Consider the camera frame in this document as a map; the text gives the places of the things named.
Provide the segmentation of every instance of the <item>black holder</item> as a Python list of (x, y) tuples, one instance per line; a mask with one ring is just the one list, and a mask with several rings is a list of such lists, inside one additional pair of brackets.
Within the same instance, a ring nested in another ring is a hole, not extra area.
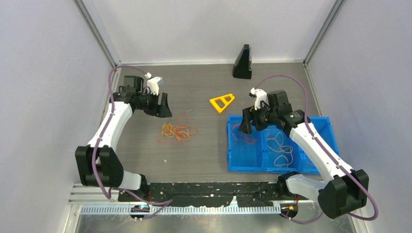
[(252, 78), (252, 57), (250, 56), (250, 45), (244, 45), (238, 58), (233, 65), (233, 78), (251, 79)]

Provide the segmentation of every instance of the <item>white panel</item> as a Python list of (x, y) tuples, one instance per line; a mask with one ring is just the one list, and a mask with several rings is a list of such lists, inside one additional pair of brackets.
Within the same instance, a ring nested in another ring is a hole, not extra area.
[(412, 229), (411, 22), (412, 1), (346, 1), (309, 64), (342, 158), (370, 177), (370, 232)]
[(109, 69), (73, 1), (0, 2), (0, 232), (62, 232)]
[(257, 63), (303, 61), (335, 0), (84, 1), (122, 63)]

